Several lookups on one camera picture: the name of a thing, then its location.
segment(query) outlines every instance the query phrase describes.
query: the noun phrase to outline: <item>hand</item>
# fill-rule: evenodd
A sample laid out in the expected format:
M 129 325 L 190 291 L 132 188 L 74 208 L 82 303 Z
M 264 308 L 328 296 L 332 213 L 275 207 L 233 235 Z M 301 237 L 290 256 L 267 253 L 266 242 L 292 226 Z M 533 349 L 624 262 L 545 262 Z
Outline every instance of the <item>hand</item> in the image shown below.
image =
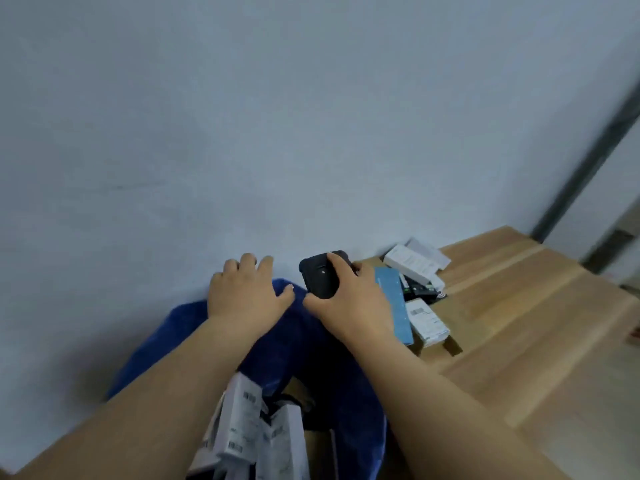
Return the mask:
M 293 285 L 276 296 L 271 256 L 262 259 L 258 269 L 256 262 L 249 253 L 243 254 L 240 263 L 229 259 L 223 272 L 213 275 L 207 297 L 209 320 L 235 337 L 249 339 L 251 345 L 276 324 L 296 297 Z
M 303 302 L 306 309 L 320 319 L 324 327 L 348 347 L 354 340 L 368 339 L 372 335 L 394 334 L 391 306 L 378 286 L 372 266 L 354 263 L 356 276 L 340 256 L 328 253 L 340 287 L 329 299 L 320 299 L 309 293 Z

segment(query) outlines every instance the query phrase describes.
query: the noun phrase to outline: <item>left hand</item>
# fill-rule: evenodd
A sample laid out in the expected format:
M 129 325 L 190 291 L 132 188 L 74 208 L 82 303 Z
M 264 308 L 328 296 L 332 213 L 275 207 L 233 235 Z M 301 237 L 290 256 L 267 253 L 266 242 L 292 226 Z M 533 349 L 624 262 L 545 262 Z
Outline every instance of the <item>left hand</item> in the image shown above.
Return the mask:
M 253 343 L 273 327 L 295 299 L 293 285 L 276 296 L 271 284 L 273 257 L 267 256 L 258 268 L 253 254 L 243 254 L 240 263 L 229 259 L 222 273 L 209 285 L 209 321 L 234 337 Z

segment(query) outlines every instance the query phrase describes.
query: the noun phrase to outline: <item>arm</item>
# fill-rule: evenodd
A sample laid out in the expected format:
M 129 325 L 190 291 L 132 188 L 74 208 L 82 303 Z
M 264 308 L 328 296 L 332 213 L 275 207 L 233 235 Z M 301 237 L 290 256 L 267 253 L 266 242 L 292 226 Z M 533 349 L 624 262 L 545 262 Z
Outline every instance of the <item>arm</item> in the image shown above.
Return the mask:
M 376 391 L 415 478 L 566 479 L 471 396 L 430 370 L 393 334 L 389 304 L 373 268 L 359 276 L 329 254 L 336 295 L 305 306 L 354 355 Z
M 15 478 L 183 479 L 236 367 L 293 302 L 292 288 L 276 297 L 272 263 L 227 261 L 211 279 L 209 319 Z

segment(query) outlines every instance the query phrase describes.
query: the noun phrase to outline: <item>blue bag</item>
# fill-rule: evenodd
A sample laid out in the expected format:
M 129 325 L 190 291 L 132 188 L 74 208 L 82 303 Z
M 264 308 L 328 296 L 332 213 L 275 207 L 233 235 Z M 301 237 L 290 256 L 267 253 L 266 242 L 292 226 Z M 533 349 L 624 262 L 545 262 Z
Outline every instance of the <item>blue bag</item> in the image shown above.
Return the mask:
M 274 280 L 276 294 L 288 284 Z M 297 377 L 313 396 L 322 423 L 335 432 L 339 476 L 374 480 L 387 435 L 382 405 L 353 356 L 302 306 L 307 291 L 297 285 L 294 291 L 292 306 L 255 343 L 238 371 L 259 384 L 264 396 L 281 393 Z M 204 300 L 174 308 L 123 366 L 108 398 L 180 345 L 206 319 Z

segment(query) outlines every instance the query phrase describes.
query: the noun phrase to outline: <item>smartphone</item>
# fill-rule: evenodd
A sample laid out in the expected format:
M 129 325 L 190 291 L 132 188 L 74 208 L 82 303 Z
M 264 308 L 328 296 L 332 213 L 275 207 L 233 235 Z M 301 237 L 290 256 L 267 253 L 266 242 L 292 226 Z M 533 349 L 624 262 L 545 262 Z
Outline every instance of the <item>smartphone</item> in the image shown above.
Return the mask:
M 347 253 L 334 251 L 333 254 L 337 254 L 347 261 L 347 264 L 353 269 Z M 338 279 L 338 275 L 326 254 L 318 254 L 317 256 L 302 259 L 298 265 L 298 270 L 302 273 L 302 278 L 309 293 L 313 293 L 318 298 L 331 298 L 338 291 L 340 279 Z

